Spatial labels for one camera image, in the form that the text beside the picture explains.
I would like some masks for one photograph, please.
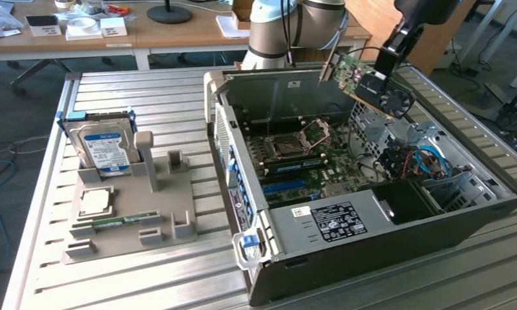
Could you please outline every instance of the blue hard drive label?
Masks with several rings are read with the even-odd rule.
[[[350,202],[311,209],[310,212],[326,242],[367,232]]]
[[[95,141],[95,140],[103,140],[103,139],[119,139],[121,134],[113,133],[113,134],[90,134],[87,136],[83,136],[83,139],[86,141]]]
[[[121,172],[127,169],[130,162],[122,149],[121,134],[90,134],[83,136],[83,142],[93,159],[95,168],[103,172]]]

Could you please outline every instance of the power supply label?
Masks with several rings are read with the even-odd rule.
[[[367,232],[350,202],[311,209],[310,212],[326,242]]]

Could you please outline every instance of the white cable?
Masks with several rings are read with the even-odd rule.
[[[190,5],[189,3],[181,3],[181,2],[170,2],[173,5],[185,5],[185,6],[190,6],[191,8],[199,8],[205,11],[210,11],[210,12],[214,12],[214,13],[231,13],[231,11],[217,11],[217,10],[213,10],[211,8],[205,8],[203,6],[198,6],[198,5]]]
[[[30,138],[18,140],[18,141],[13,142],[6,148],[0,149],[0,153],[9,152],[11,154],[23,155],[23,154],[34,154],[34,153],[42,152],[45,150],[45,147],[41,148],[41,149],[37,149],[37,150],[27,150],[25,152],[15,152],[13,150],[13,147],[18,147],[23,143],[34,141],[34,140],[49,139],[49,137],[50,137],[49,135],[45,135],[45,136],[35,136],[35,137],[30,137]]]
[[[165,3],[163,1],[158,1],[158,0],[138,0],[138,1],[105,1],[105,3]],[[206,8],[203,6],[199,6],[199,5],[190,5],[189,3],[181,3],[181,2],[170,2],[171,5],[183,5],[183,6],[190,6],[191,8],[199,8],[205,11],[210,11],[210,12],[214,12],[214,13],[231,13],[231,11],[218,11],[218,10],[213,10],[211,8]]]

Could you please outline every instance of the open computer tower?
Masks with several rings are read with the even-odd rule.
[[[209,143],[253,306],[451,247],[517,208],[517,182],[425,98],[427,121],[390,118],[318,72],[210,75]]]

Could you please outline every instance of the slotted aluminum table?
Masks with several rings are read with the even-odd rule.
[[[59,263],[78,158],[54,124],[3,309],[249,308],[202,111],[203,73],[226,68],[91,73],[65,81],[58,110],[131,106],[138,129],[154,133],[153,154],[181,149],[187,155],[199,236],[175,247]],[[406,68],[401,75],[517,179],[517,154],[505,143],[419,73]],[[418,107],[409,115],[425,120]],[[257,309],[517,309],[517,209],[457,247]]]

